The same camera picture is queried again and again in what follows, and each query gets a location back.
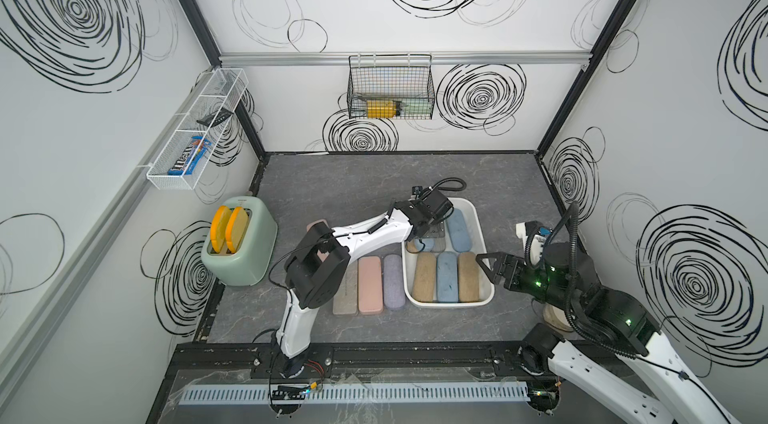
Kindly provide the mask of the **light blue glasses case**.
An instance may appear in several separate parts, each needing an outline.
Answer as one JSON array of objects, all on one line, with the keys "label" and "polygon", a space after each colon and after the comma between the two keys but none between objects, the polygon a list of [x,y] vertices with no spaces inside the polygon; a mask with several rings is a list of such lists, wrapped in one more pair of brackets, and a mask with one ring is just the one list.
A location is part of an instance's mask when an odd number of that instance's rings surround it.
[{"label": "light blue glasses case", "polygon": [[436,297],[440,303],[459,301],[458,256],[453,252],[443,252],[437,256]]}]

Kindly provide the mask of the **olive glasses case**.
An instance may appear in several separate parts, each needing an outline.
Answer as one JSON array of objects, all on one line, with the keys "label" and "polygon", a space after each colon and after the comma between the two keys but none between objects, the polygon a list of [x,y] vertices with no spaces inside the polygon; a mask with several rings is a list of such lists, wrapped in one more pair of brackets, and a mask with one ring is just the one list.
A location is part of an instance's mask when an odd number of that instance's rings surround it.
[{"label": "olive glasses case", "polygon": [[419,254],[413,278],[411,295],[422,303],[432,303],[436,288],[436,256],[432,253]]}]

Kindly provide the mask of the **lavender glasses case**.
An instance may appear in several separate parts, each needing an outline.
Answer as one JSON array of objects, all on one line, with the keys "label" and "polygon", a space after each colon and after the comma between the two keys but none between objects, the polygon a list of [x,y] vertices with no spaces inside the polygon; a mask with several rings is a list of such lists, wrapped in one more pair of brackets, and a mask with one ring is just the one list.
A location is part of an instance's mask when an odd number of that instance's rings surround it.
[{"label": "lavender glasses case", "polygon": [[400,255],[390,254],[384,257],[383,302],[389,310],[399,310],[405,306],[406,296]]}]

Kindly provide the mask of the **beige grey glasses case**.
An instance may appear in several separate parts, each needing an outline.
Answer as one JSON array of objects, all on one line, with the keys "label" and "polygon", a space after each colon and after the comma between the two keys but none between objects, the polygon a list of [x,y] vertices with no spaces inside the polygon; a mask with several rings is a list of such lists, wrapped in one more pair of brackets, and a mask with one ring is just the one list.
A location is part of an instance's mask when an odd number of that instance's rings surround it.
[{"label": "beige grey glasses case", "polygon": [[358,313],[358,262],[351,262],[336,292],[332,313],[336,316],[352,316]]}]

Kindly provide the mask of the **blue glasses case narrow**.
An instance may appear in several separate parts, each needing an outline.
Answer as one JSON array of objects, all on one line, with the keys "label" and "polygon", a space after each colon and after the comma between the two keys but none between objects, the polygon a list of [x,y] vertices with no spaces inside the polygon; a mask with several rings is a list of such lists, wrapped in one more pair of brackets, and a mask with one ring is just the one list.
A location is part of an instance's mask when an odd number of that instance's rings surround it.
[{"label": "blue glasses case narrow", "polygon": [[435,241],[432,238],[417,238],[409,243],[409,249],[412,254],[431,252],[434,249]]}]

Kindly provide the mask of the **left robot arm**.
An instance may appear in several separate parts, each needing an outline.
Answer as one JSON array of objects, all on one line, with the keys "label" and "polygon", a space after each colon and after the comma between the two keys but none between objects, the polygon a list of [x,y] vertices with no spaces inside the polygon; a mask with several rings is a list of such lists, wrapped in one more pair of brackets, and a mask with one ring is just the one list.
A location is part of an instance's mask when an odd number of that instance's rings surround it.
[{"label": "left robot arm", "polygon": [[346,227],[324,223],[310,227],[286,259],[286,306],[275,331],[273,377],[301,374],[319,308],[332,300],[348,265],[389,245],[423,238],[452,213],[452,202],[432,186],[387,211]]}]

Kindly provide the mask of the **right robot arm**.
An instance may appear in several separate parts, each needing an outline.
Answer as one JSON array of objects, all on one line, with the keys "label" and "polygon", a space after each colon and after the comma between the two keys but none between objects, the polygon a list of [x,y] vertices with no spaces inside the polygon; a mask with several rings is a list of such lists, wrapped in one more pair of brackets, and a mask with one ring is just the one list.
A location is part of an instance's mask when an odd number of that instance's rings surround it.
[{"label": "right robot arm", "polygon": [[603,285],[578,245],[548,244],[536,264],[506,253],[479,254],[476,262],[491,283],[561,310],[574,332],[626,364],[647,389],[628,384],[543,325],[519,351],[529,373],[564,378],[626,423],[736,422],[680,358],[660,322],[630,294]]}]

